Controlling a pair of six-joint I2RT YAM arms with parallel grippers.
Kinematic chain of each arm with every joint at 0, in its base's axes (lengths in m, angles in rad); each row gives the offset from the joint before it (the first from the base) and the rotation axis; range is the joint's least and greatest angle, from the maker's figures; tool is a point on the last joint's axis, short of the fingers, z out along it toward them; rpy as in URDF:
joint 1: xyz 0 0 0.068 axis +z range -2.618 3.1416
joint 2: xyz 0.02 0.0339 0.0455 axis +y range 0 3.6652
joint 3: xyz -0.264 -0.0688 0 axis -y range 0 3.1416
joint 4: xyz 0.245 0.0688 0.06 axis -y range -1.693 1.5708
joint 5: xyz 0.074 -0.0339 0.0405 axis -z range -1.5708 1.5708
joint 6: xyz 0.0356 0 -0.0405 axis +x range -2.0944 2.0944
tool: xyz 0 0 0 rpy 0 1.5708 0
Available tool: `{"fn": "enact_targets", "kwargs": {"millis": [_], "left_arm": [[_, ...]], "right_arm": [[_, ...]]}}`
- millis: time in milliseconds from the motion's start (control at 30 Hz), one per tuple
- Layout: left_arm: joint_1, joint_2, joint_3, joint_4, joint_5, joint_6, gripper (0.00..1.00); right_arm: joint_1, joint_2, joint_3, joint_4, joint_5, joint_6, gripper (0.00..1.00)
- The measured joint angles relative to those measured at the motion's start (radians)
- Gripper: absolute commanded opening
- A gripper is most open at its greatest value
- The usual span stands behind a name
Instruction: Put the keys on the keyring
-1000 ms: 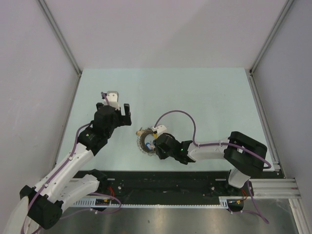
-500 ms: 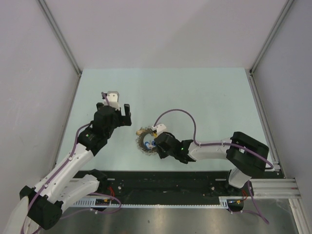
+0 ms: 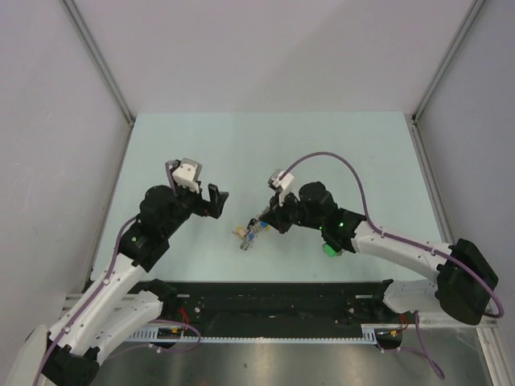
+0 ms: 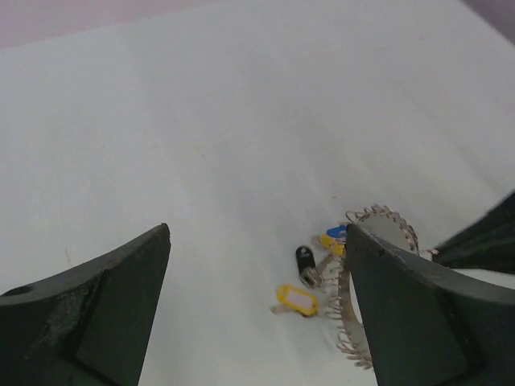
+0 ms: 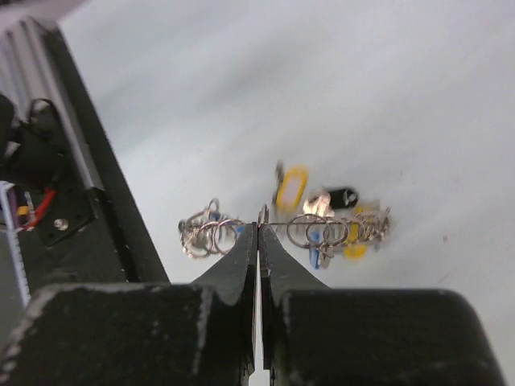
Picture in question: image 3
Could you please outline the silver disc keyring organiser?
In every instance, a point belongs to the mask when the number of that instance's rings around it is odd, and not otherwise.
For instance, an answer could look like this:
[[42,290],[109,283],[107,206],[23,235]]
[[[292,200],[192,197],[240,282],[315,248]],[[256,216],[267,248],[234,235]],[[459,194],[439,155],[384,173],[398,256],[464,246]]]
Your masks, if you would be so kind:
[[246,230],[246,234],[245,234],[244,238],[241,238],[235,234],[233,234],[233,235],[237,236],[240,240],[240,250],[247,251],[253,245],[255,239],[258,236],[258,233],[269,230],[270,225],[267,223],[261,222],[258,219],[258,217],[254,217],[254,218],[251,218],[250,221],[247,223],[247,225],[243,228]]

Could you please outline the yellow key tag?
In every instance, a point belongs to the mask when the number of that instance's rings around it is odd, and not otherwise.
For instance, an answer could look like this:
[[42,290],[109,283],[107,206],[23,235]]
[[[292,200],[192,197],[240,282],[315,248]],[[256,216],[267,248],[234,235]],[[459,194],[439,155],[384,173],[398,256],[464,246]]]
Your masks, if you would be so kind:
[[243,228],[243,227],[237,227],[234,231],[233,231],[233,234],[241,237],[241,238],[244,238],[245,237],[245,234],[246,234],[246,230]]

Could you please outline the green key tag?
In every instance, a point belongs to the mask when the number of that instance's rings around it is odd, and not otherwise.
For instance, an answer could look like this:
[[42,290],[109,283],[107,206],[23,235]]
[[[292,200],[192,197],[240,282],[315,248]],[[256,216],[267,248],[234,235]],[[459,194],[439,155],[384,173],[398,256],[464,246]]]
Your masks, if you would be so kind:
[[323,245],[323,252],[328,257],[336,257],[336,256],[339,255],[339,253],[333,247],[331,247],[329,244],[324,244]]

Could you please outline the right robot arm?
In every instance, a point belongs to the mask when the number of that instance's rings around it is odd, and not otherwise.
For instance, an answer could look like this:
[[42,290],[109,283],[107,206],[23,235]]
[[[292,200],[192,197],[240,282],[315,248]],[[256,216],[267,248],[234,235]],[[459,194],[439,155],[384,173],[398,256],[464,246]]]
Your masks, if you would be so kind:
[[321,182],[294,194],[287,183],[271,182],[274,194],[260,219],[284,234],[292,226],[318,230],[327,253],[361,253],[409,269],[428,282],[439,309],[472,326],[487,314],[498,276],[470,240],[422,243],[372,226],[366,216],[339,207]]

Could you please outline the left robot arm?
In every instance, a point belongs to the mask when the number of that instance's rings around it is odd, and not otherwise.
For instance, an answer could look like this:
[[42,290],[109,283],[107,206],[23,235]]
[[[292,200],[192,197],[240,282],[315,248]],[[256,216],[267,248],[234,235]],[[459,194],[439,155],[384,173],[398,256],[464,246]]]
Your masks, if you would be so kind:
[[50,328],[41,375],[56,385],[89,385],[109,355],[136,330],[176,316],[176,292],[160,280],[153,280],[128,306],[116,306],[152,270],[190,216],[221,216],[228,193],[213,184],[208,193],[203,199],[200,192],[164,185],[146,192],[139,213],[119,231],[104,272]]

